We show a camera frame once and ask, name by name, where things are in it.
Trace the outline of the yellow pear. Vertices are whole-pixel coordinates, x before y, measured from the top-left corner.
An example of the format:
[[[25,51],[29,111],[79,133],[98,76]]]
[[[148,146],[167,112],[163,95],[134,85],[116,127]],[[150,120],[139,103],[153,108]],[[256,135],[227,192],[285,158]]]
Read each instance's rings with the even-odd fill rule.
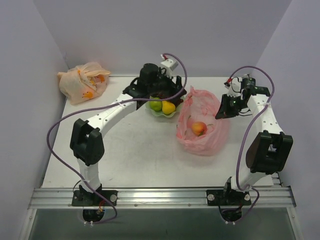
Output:
[[[170,101],[162,101],[162,112],[165,115],[170,115],[176,111],[176,106]]]

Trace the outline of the green apple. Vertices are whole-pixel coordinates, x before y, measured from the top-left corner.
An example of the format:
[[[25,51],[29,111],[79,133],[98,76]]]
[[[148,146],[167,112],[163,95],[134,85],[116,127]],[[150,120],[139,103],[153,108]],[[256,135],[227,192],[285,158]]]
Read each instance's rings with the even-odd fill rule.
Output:
[[[159,98],[154,98],[155,101],[149,101],[149,107],[154,110],[155,112],[162,111],[162,101]]]

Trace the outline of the green leaf-shaped plate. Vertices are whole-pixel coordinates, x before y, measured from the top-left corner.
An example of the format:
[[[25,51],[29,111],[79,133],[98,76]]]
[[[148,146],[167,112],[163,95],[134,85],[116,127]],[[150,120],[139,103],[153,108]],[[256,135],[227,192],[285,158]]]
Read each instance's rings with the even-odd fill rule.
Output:
[[[186,99],[186,97],[185,97],[185,96],[182,96],[182,97],[180,98],[181,103],[176,107],[175,111],[173,111],[173,112],[170,113],[170,114],[165,114],[165,113],[163,113],[162,110],[161,110],[161,111],[155,111],[155,110],[153,110],[153,109],[150,107],[150,102],[151,102],[151,101],[147,101],[147,102],[145,103],[145,108],[148,109],[148,110],[150,111],[150,113],[151,113],[153,116],[155,116],[155,117],[163,116],[163,117],[166,117],[166,118],[171,118],[171,117],[173,117],[176,113],[179,113],[179,112],[180,112],[180,110],[182,109],[182,106],[183,106],[183,103],[184,103],[185,99]]]

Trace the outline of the orange peach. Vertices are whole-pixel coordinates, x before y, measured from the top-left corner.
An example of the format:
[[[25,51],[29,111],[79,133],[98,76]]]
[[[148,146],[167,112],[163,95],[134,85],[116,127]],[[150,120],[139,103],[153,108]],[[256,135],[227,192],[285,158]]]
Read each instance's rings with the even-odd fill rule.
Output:
[[[207,132],[207,125],[202,121],[196,121],[192,123],[191,130],[195,136],[199,137]]]

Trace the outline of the red grape bunch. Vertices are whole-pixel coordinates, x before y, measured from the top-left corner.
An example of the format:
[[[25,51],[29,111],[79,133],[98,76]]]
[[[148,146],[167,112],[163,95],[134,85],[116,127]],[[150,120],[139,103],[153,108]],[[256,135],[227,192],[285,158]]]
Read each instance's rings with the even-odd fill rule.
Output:
[[[157,94],[153,94],[152,97],[153,98],[159,98],[159,99],[167,99],[167,98],[172,97],[173,95],[174,95],[174,93],[170,93],[168,91],[162,91],[162,92],[159,92]],[[172,99],[170,99],[168,101],[173,103],[176,107],[183,102],[182,96],[172,98]]]

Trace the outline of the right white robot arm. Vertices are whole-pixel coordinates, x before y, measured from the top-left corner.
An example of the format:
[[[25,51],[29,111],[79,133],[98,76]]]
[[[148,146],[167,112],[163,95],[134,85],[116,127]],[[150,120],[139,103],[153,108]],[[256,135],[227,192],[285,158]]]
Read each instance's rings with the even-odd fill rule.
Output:
[[[243,108],[252,114],[240,145],[235,176],[229,179],[230,187],[221,193],[228,205],[239,200],[239,192],[248,191],[260,179],[281,172],[285,167],[294,140],[284,133],[275,117],[271,106],[273,95],[267,87],[259,86],[222,95],[215,116],[217,120],[239,116]]]

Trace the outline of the pink plastic bag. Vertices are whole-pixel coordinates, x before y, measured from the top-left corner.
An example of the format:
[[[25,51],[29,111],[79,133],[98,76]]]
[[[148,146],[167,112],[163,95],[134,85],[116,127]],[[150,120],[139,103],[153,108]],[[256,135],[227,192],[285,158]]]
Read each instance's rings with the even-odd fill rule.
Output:
[[[228,141],[230,121],[216,119],[221,102],[207,90],[190,88],[179,112],[176,139],[184,150],[195,155],[217,154]],[[202,122],[206,125],[200,136],[192,130],[192,125]]]

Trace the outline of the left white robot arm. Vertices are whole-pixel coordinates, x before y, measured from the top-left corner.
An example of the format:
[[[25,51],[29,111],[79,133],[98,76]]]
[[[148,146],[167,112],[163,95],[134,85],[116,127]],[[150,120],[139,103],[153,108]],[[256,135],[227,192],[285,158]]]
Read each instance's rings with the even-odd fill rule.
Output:
[[[90,206],[101,201],[102,184],[99,179],[99,164],[105,153],[103,138],[125,116],[138,110],[147,100],[160,98],[178,106],[187,92],[180,76],[173,77],[178,62],[166,59],[156,65],[146,63],[139,77],[127,86],[112,106],[88,118],[78,119],[72,129],[70,148],[77,159],[83,179],[79,191]]]

